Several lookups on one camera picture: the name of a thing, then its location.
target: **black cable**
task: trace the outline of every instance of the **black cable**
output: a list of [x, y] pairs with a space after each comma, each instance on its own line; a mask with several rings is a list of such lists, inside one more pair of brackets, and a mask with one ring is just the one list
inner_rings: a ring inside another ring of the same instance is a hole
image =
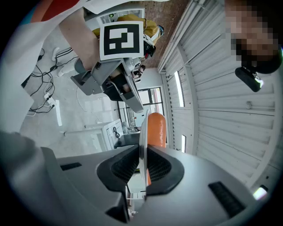
[[30, 108], [29, 111], [37, 111], [38, 109], [41, 109], [41, 108], [45, 105], [45, 103], [46, 103], [48, 100], [49, 100], [49, 98], [45, 100], [45, 102], [43, 103], [43, 105], [42, 105], [41, 107], [39, 107], [39, 108], [37, 108], [37, 109], [32, 109], [32, 108]]
[[69, 63], [71, 60], [73, 60], [73, 59], [75, 59], [75, 58], [78, 58], [78, 56], [76, 57], [73, 57], [72, 59], [70, 59], [67, 63]]
[[52, 95], [54, 94], [54, 91], [55, 91], [55, 86], [54, 86], [54, 81], [53, 81], [53, 76], [52, 76], [52, 74], [51, 74], [51, 71], [49, 71], [49, 72], [42, 72], [41, 70], [40, 70], [40, 68], [36, 65], [36, 67], [38, 68], [38, 70], [40, 71], [40, 73], [41, 73], [41, 75], [34, 75], [34, 74], [32, 74], [32, 76], [33, 77], [41, 77], [41, 85], [40, 85], [40, 87], [35, 91], [35, 92], [33, 92], [32, 94], [31, 94], [31, 96], [33, 95], [33, 94], [35, 94], [37, 91], [39, 91], [39, 89], [41, 88], [41, 86], [43, 85], [43, 83], [48, 83], [48, 82], [44, 82], [43, 81], [43, 76], [45, 76], [45, 75], [48, 75], [49, 77], [50, 77], [50, 79], [51, 79], [51, 86], [46, 90], [47, 92], [48, 91], [50, 91], [51, 89], [52, 89], [52, 87], [54, 87], [54, 90], [53, 90], [53, 93], [52, 93]]
[[72, 51], [73, 51], [73, 49], [70, 49], [70, 50], [67, 50], [67, 51], [65, 51], [65, 52], [62, 52], [62, 53], [65, 53], [65, 54], [63, 54], [63, 55], [60, 55], [60, 56], [56, 55], [56, 56], [55, 56], [55, 60], [56, 60], [55, 65], [50, 68], [50, 72], [52, 72], [52, 71], [54, 71], [55, 69], [58, 68], [57, 64], [58, 64], [58, 58], [59, 58], [59, 57], [65, 56], [65, 55], [69, 54], [69, 53], [72, 52]]
[[50, 91], [52, 89], [52, 87], [54, 87], [53, 93], [51, 94], [51, 96], [54, 94], [55, 91], [55, 86], [54, 86], [54, 80], [53, 80], [53, 75], [51, 74], [51, 76], [48, 74], [48, 76], [51, 78], [51, 86], [46, 90], [46, 92]]
[[117, 129], [115, 126], [113, 127], [113, 132], [115, 133], [115, 136], [119, 139], [120, 134], [117, 132]]
[[73, 49], [70, 48], [70, 49], [68, 49], [68, 50], [66, 50], [66, 51], [64, 51], [64, 52], [58, 53], [58, 54], [55, 56], [55, 58], [59, 58], [59, 57], [62, 57], [62, 56], [64, 56], [64, 55], [67, 55], [67, 54], [69, 54], [69, 53], [72, 52], [72, 51], [73, 51]]
[[33, 92], [33, 93], [31, 94], [31, 96], [32, 96], [33, 94], [35, 94], [37, 91], [39, 91], [39, 89], [41, 88], [42, 85], [43, 85], [43, 77], [41, 77], [41, 85], [40, 85], [40, 87], [39, 87], [35, 92]]
[[41, 111], [41, 112], [32, 111], [32, 112], [36, 112], [37, 114], [39, 114], [39, 113], [48, 113], [49, 111]]

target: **orange object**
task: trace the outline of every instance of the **orange object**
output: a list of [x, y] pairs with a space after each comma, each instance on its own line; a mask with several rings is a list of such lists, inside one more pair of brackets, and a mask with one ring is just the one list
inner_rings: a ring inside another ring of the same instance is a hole
[[149, 169], [146, 169], [146, 175], [147, 175], [147, 184], [148, 186], [151, 185], [150, 175], [149, 175]]
[[147, 143], [160, 147], [166, 146], [166, 120], [160, 113], [152, 113], [149, 115]]

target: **window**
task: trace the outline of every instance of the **window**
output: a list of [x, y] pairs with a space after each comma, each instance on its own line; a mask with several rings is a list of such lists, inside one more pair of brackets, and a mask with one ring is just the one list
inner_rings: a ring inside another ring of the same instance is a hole
[[182, 152], [185, 153], [186, 152], [186, 136], [182, 135]]
[[180, 102], [180, 107], [184, 107], [184, 95], [183, 95], [183, 90], [181, 86], [181, 80], [180, 80], [180, 75], [179, 72], [176, 71], [174, 73], [176, 84], [177, 84], [177, 90], [178, 90], [178, 96], [179, 96], [179, 102]]
[[139, 90], [138, 94], [141, 98], [143, 106], [150, 106], [151, 113], [158, 112], [164, 115], [160, 88]]

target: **white corrugated wall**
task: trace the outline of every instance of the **white corrugated wall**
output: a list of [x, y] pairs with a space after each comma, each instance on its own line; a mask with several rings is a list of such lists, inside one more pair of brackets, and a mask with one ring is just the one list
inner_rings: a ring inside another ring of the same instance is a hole
[[[183, 68], [184, 62], [182, 61], [179, 51], [176, 49], [169, 61], [167, 62], [167, 85], [169, 90], [169, 99], [171, 105], [171, 117], [173, 128], [173, 144], [171, 148], [181, 150], [181, 138], [185, 135], [187, 138], [186, 150], [191, 149], [191, 90], [187, 82], [187, 77]], [[184, 95], [184, 107], [180, 107], [179, 95], [176, 85], [176, 79], [174, 73], [179, 71], [181, 86]]]
[[[277, 144], [282, 123], [279, 74], [259, 75], [264, 86], [258, 93], [239, 80], [234, 71], [241, 63], [227, 51], [230, 38], [226, 37], [224, 22], [223, 6], [208, 1], [166, 64], [167, 75], [179, 70], [185, 99], [185, 107], [178, 107], [175, 78], [167, 78], [174, 148], [180, 149], [184, 134], [189, 153], [194, 154], [190, 136], [192, 125], [197, 124], [197, 156], [214, 162], [250, 188], [260, 183], [270, 187], [282, 170], [283, 160], [282, 144]], [[192, 117], [194, 92], [197, 118]]]

